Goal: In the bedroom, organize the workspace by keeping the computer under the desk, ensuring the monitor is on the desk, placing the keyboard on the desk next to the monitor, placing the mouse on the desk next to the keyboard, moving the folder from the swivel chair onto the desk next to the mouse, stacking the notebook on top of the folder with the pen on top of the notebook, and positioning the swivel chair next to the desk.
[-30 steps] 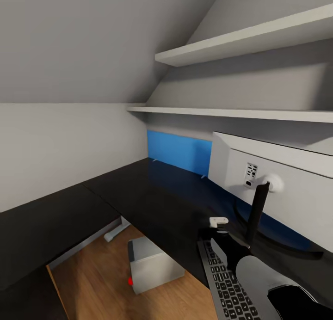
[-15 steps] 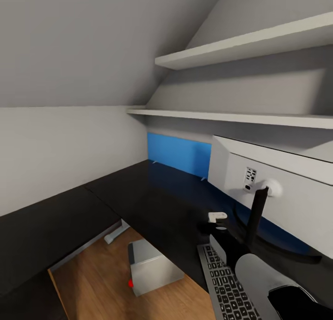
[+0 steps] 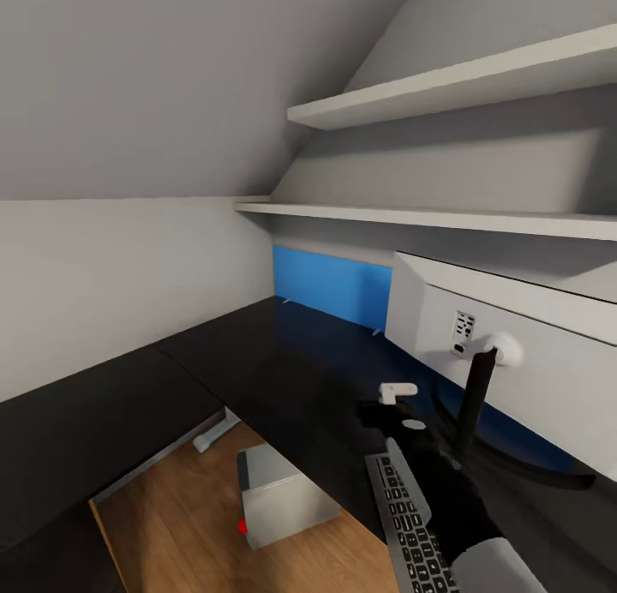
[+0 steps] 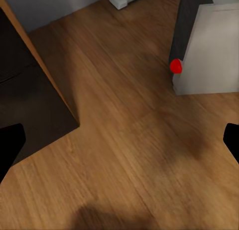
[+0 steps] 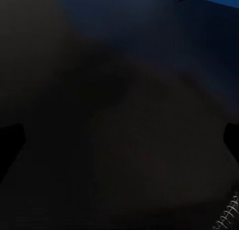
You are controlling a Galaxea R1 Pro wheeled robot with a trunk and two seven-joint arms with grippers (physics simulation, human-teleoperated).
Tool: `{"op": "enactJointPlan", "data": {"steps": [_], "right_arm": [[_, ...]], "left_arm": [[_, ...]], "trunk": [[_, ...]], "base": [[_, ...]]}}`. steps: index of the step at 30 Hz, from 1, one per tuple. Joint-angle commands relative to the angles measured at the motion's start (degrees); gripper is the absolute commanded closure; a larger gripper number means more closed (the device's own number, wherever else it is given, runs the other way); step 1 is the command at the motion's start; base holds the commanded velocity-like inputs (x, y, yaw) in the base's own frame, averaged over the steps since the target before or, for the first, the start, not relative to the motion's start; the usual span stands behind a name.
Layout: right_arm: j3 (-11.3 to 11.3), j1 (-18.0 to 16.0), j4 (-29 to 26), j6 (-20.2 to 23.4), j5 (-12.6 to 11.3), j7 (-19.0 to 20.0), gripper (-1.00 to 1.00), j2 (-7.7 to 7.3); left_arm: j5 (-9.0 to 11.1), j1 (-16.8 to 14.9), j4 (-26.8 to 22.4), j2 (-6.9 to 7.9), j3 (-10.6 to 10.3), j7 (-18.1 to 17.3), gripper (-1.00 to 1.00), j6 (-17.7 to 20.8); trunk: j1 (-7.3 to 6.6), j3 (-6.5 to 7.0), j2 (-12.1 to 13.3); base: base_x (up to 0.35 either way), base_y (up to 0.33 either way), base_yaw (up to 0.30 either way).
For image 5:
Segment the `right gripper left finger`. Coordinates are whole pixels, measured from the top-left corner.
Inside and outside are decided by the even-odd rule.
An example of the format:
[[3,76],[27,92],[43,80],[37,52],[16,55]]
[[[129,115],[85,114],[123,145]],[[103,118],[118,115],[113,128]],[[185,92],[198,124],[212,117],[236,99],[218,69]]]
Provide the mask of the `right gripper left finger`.
[[21,123],[0,129],[0,183],[26,142]]

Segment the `notebook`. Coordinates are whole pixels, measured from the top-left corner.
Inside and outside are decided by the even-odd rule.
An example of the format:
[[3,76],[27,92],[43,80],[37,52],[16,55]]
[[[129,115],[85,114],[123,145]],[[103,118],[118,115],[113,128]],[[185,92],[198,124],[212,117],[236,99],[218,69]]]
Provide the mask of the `notebook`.
[[227,206],[229,211],[224,211],[225,217],[220,216],[222,222],[217,221],[218,228],[213,230],[239,230],[239,191],[238,196],[234,196],[235,201],[231,201],[231,206]]

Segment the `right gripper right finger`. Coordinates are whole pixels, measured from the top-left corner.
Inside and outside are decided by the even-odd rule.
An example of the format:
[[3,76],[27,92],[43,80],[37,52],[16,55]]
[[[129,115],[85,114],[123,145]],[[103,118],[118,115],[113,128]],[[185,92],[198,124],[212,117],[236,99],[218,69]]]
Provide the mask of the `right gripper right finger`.
[[239,125],[228,123],[223,141],[239,163]]

